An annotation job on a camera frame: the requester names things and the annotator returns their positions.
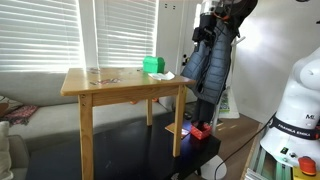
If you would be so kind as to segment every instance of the pillow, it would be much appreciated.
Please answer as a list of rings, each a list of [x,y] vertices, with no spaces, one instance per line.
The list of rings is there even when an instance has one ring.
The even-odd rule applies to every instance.
[[[23,104],[0,95],[0,117],[12,112]]]
[[[10,171],[11,157],[9,153],[9,122],[0,122],[0,179],[9,180],[13,178]]]
[[[24,105],[18,109],[12,111],[11,113],[0,118],[0,121],[9,121],[10,125],[29,123],[29,118],[39,109],[38,106],[34,105]]]

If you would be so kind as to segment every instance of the green box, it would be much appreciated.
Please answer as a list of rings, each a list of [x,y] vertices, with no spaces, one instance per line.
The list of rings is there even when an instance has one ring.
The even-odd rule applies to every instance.
[[[163,73],[165,62],[162,57],[146,56],[143,60],[143,71],[148,73]]]

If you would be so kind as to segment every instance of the black cable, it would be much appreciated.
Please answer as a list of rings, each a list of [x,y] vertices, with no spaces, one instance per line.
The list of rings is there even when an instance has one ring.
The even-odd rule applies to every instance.
[[[261,131],[263,129],[265,129],[267,127],[267,125],[270,123],[270,121],[273,119],[273,117],[276,115],[276,112],[271,116],[271,118],[269,119],[269,121],[258,131],[256,132],[247,142],[245,142],[240,148],[238,148],[236,151],[234,151],[232,154],[230,154],[225,160],[222,161],[222,163],[220,163],[218,165],[218,167],[216,168],[216,170],[214,171],[214,180],[217,179],[217,171],[219,169],[219,167],[225,163],[229,158],[231,158],[234,154],[236,154],[237,152],[239,152],[244,146],[246,146],[253,138],[255,138],[258,134],[261,133]]]

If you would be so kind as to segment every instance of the window blind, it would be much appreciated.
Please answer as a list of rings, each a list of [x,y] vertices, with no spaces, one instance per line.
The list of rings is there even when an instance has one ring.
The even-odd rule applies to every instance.
[[[157,0],[96,0],[100,67],[142,67],[155,55]]]
[[[80,67],[77,0],[1,0],[0,71]]]

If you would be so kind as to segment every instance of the coat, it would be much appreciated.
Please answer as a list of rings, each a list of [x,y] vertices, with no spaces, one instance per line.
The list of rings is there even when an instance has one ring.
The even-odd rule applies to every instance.
[[[222,20],[217,21],[214,32],[213,47],[201,41],[181,75],[197,81],[195,85],[188,86],[196,97],[218,104],[229,74],[231,42],[235,35]]]
[[[216,20],[212,46],[207,46],[203,40],[198,42],[199,47],[181,73],[197,81],[195,85],[188,86],[196,97],[213,104],[219,103],[230,70],[231,43],[239,35],[238,28],[257,3],[258,0],[242,0],[234,4],[227,22]]]

